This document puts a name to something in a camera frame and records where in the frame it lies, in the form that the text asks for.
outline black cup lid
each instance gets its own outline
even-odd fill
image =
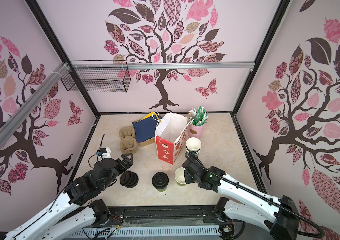
[[[121,174],[121,177],[119,178],[119,182],[121,183],[122,186],[125,186],[126,184],[129,183],[131,179],[131,171],[126,171]]]
[[[151,182],[156,189],[164,189],[169,183],[169,177],[164,172],[157,172],[154,174]]]

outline tree wall decal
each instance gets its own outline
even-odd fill
[[[121,7],[134,7],[130,1],[114,0],[114,2]],[[123,24],[117,25],[108,22],[109,20],[105,21],[107,31],[117,43],[106,40],[104,48],[110,54],[115,55],[115,63],[125,58],[124,55],[117,54],[121,48],[127,50],[126,60],[129,63],[220,62],[225,56],[225,54],[216,53],[224,42],[213,42],[219,31],[219,29],[213,29],[218,21],[218,12],[215,8],[209,12],[213,6],[213,0],[206,2],[187,0],[185,9],[181,7],[181,0],[163,0],[162,12],[158,11],[162,6],[161,0],[140,1],[139,3],[133,1],[133,3],[138,14],[127,8],[118,8],[109,14],[109,17],[115,16]],[[180,19],[180,16],[186,15],[183,13],[186,13],[187,8],[186,19]],[[184,27],[184,23],[190,18],[196,21]],[[142,26],[138,29],[131,29],[129,25],[138,22]],[[130,75],[135,75],[137,82],[141,79],[146,84],[155,81],[155,87],[161,93],[162,98],[151,109],[162,106],[164,110],[171,111],[167,106],[179,104],[169,99],[163,81],[166,79],[178,81],[179,75],[186,81],[191,81],[190,77],[197,78],[209,73],[207,69],[188,69],[186,72],[178,69],[130,70]],[[202,91],[204,97],[210,93],[216,93],[216,87],[195,90]]]
[[[308,39],[311,54],[304,53],[299,45],[289,65],[282,62],[277,66],[276,80],[269,84],[271,91],[262,97],[271,110],[266,119],[271,122],[273,140],[266,155],[253,150],[261,161],[261,174],[264,168],[271,184],[269,165],[276,151],[288,145],[286,154],[292,154],[292,163],[303,167],[305,186],[311,179],[321,199],[340,214],[340,177],[328,176],[319,170],[340,173],[340,159],[331,155],[340,152],[340,22],[326,19],[324,30],[329,41],[339,41]],[[318,67],[311,67],[312,60]],[[329,66],[334,74],[328,73]]]
[[[25,103],[26,91],[30,91],[30,93],[33,94],[35,90],[31,86],[41,84],[46,78],[43,64],[33,70],[27,54],[21,58],[18,48],[10,40],[4,37],[1,37],[1,40],[9,50],[9,55],[0,61],[0,78],[6,78],[3,89],[1,89],[0,86],[0,128],[6,122],[5,115],[8,114],[11,116],[11,114],[15,113],[16,110]],[[14,76],[17,78],[17,81],[19,81],[21,90],[16,89],[17,84]],[[66,166],[70,162],[72,154],[60,162],[54,158],[39,156],[36,151],[36,147],[43,146],[41,139],[48,137],[48,135],[43,132],[43,129],[46,127],[54,127],[58,123],[53,120],[61,108],[61,99],[54,99],[57,91],[58,84],[55,84],[33,112],[23,121],[18,130],[14,132],[13,135],[16,141],[10,146],[0,149],[0,159],[2,159],[0,162],[0,191],[11,195],[11,185],[16,181],[24,180],[30,167],[49,167],[53,168],[56,172],[58,194],[62,175],[68,175],[70,173],[72,167],[66,169]],[[43,118],[47,118],[47,120],[39,123],[38,121]]]

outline wire basket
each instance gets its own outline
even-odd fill
[[[118,67],[101,68],[73,68],[61,78],[67,91],[107,91],[127,92],[130,84],[130,74],[126,65]],[[77,73],[79,78],[74,77],[72,71]]]

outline butterfly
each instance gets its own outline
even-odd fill
[[[69,121],[67,122],[68,126],[73,125],[74,123],[75,124],[80,123],[81,118],[78,115],[80,115],[81,111],[83,111],[79,107],[76,107],[75,104],[71,100],[70,100],[70,108],[71,108],[71,111],[73,112],[73,114],[69,118]]]
[[[199,93],[202,93],[202,96],[204,96],[207,99],[207,96],[210,95],[210,93],[217,93],[216,88],[216,78],[214,78],[207,88],[196,88],[195,90]]]

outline wallpaper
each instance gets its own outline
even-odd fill
[[[278,3],[107,0],[75,1],[67,8],[64,1],[39,1],[71,60],[131,64],[253,61]],[[74,18],[80,37],[58,16]],[[242,19],[246,24],[231,24]],[[189,111],[199,105],[232,111],[247,74],[248,69],[131,70],[127,93],[89,94],[100,112]]]
[[[269,193],[340,239],[340,1],[292,3],[238,115]]]
[[[26,3],[1,6],[10,20],[0,21],[0,128],[61,62]],[[80,93],[59,81],[1,147],[0,231],[16,228],[56,197],[94,119]]]

